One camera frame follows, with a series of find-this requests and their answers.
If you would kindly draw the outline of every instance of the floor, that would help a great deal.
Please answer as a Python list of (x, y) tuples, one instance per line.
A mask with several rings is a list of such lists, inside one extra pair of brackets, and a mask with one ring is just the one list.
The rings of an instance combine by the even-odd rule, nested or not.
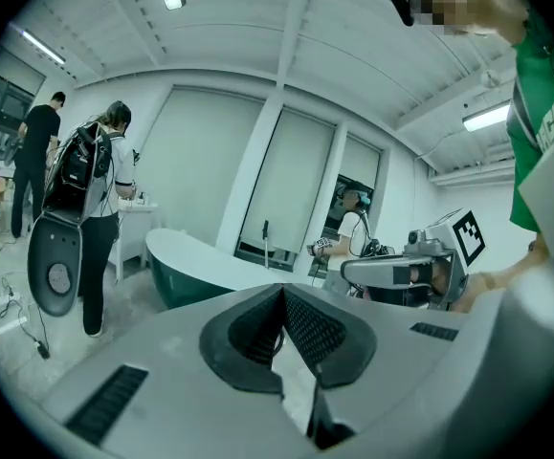
[[(7, 209), (10, 207), (11, 203), (7, 203)], [(29, 213), (25, 213), (24, 228), (28, 226), (29, 218)], [(24, 328), (36, 338), (44, 340), (43, 327), (37, 307), (33, 304), (26, 273), (28, 236), (22, 236), (16, 243), (10, 244), (11, 235), (0, 232), (0, 297), (3, 294), (4, 277), (13, 291), (20, 294), (23, 306), (20, 316), (28, 319), (23, 323)], [(0, 373), (40, 403), (49, 389), (72, 367), (138, 322), (166, 309), (153, 285), (150, 270), (141, 270), (139, 259), (127, 261), (123, 272), (124, 280), (118, 284), (114, 284), (115, 271), (112, 266), (109, 265), (104, 275), (104, 334), (99, 339), (91, 339), (84, 334), (80, 305), (65, 317), (49, 317), (43, 313), (51, 357), (43, 360), (33, 341), (16, 325), (0, 334)], [(18, 314), (19, 308), (11, 306), (8, 313), (0, 317), (0, 328), (8, 323), (14, 324)], [(285, 411), (304, 433), (310, 416), (315, 378), (288, 338), (275, 357), (273, 370), (283, 378)]]

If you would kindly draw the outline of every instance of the black t-shirt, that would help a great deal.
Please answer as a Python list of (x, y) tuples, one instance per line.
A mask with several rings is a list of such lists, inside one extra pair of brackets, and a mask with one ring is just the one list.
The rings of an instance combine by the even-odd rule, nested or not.
[(22, 160), (26, 167), (44, 169), (49, 139), (57, 137), (59, 115), (51, 105), (37, 105), (26, 116), (24, 123), (28, 129), (16, 160)]

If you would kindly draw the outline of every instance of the black pants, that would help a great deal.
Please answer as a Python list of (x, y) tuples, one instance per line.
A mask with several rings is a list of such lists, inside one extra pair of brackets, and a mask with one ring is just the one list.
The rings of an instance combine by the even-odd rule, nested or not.
[(81, 225), (83, 258), (78, 295), (83, 298), (83, 328), (87, 335), (95, 335), (102, 326), (104, 293), (102, 278), (108, 263), (108, 254), (119, 230), (117, 212), (101, 218), (89, 218)]
[(38, 167), (27, 168), (18, 165), (12, 179), (15, 182), (15, 193), (12, 198), (11, 234), (18, 238), (21, 235), (24, 193), (26, 187), (28, 187), (28, 182), (30, 182), (32, 188), (32, 211), (35, 221), (42, 211), (43, 195), (45, 193), (45, 167), (39, 165)]

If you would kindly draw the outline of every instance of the white shirt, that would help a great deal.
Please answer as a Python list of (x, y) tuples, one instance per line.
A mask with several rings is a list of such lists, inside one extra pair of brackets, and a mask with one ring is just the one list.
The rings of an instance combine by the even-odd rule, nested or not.
[[(102, 126), (107, 134), (117, 133), (108, 126)], [(113, 162), (109, 165), (106, 174), (107, 196), (90, 214), (92, 218), (110, 216), (119, 211), (120, 201), (115, 186), (132, 186), (134, 181), (134, 153), (132, 145), (126, 138), (111, 139)]]
[(357, 212), (348, 212), (344, 215), (341, 226), (338, 229), (338, 234), (341, 236), (340, 240), (343, 239), (343, 236), (346, 236), (350, 239), (350, 243), (346, 248), (346, 255), (330, 255), (330, 259), (327, 262), (328, 271), (340, 271), (343, 262), (359, 258), (364, 250), (366, 241), (369, 241), (364, 221), (362, 221)]

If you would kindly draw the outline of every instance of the vent grille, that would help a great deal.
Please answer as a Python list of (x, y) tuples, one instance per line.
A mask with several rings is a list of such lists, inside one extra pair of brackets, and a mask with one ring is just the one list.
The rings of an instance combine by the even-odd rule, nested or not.
[(453, 328), (445, 328), (443, 326), (430, 325), (429, 323), (415, 323), (410, 327), (413, 332), (420, 333), (421, 335), (427, 335), (428, 337), (434, 337), (435, 339), (443, 339), (448, 341), (455, 340), (458, 330)]
[(148, 372), (122, 365), (66, 424), (87, 442), (98, 445), (141, 387)]

